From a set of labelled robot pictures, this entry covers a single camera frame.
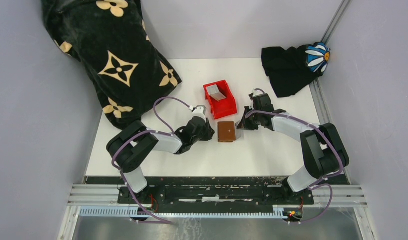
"wall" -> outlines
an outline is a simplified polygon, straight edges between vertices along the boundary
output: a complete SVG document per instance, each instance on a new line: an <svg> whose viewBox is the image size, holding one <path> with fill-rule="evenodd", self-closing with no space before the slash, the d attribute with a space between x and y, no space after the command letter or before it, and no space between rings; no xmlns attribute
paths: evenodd
<svg viewBox="0 0 408 240"><path fill-rule="evenodd" d="M381 240L408 239L408 0L353 1L320 79Z"/></svg>
<svg viewBox="0 0 408 240"><path fill-rule="evenodd" d="M151 42L168 59L260 58L320 41L341 0L143 0Z"/></svg>
<svg viewBox="0 0 408 240"><path fill-rule="evenodd" d="M96 98L45 31L40 1L0 1L0 240L56 239L89 159Z"/></svg>

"white table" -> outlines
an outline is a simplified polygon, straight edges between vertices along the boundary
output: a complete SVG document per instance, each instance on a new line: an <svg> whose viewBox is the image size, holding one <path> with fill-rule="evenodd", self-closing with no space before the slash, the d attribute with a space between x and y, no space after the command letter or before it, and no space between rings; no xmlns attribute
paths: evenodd
<svg viewBox="0 0 408 240"><path fill-rule="evenodd" d="M276 98L260 58L237 59L181 59L170 60L181 76L180 84L170 96L177 97L189 105L206 105L206 116L215 130L213 139L198 142L189 152L174 155L167 152L151 152L142 163L145 176L164 177L246 177L289 176L304 165L301 144L281 133L265 128L245 131L242 138L233 143L217 141L217 122L241 119L244 106L249 106L252 89L260 88L270 95L275 109L284 109L295 117L310 123L318 123L315 104L307 86L298 94L287 98ZM203 85L226 80L236 98L238 113L217 120L210 114L205 100ZM191 119L190 111L181 103L166 99L158 107L160 116L175 130L185 126ZM154 130L169 132L149 111L143 115L143 123ZM107 143L120 130L113 127L104 114L101 117L86 176L119 176L111 166Z"/></svg>

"black fabric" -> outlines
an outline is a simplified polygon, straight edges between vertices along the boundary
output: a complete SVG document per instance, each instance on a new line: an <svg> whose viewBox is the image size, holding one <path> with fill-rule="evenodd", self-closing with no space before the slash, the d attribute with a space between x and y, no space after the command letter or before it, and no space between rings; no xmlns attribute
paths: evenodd
<svg viewBox="0 0 408 240"><path fill-rule="evenodd" d="M115 127L140 119L182 82L149 41L139 0L41 1L46 30L83 64Z"/></svg>
<svg viewBox="0 0 408 240"><path fill-rule="evenodd" d="M295 95L323 75L320 70L313 72L308 67L308 46L290 47L288 50L276 46L261 50L264 71L278 98Z"/></svg>

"black blanket with floral pattern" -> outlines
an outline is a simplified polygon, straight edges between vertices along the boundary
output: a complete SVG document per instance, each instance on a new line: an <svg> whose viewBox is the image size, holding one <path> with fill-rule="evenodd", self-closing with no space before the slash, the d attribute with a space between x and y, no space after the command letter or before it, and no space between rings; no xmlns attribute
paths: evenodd
<svg viewBox="0 0 408 240"><path fill-rule="evenodd" d="M153 47L140 0L42 0L55 44L80 61L108 120L124 129L182 81Z"/></svg>

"blue flower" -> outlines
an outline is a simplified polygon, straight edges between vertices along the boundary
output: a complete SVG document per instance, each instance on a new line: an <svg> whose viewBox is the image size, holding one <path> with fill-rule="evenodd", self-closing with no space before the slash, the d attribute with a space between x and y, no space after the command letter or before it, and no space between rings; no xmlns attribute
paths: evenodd
<svg viewBox="0 0 408 240"><path fill-rule="evenodd" d="M318 42L315 46L308 46L307 51L307 67L313 72L319 69L323 73L328 66L331 50L323 43Z"/></svg>

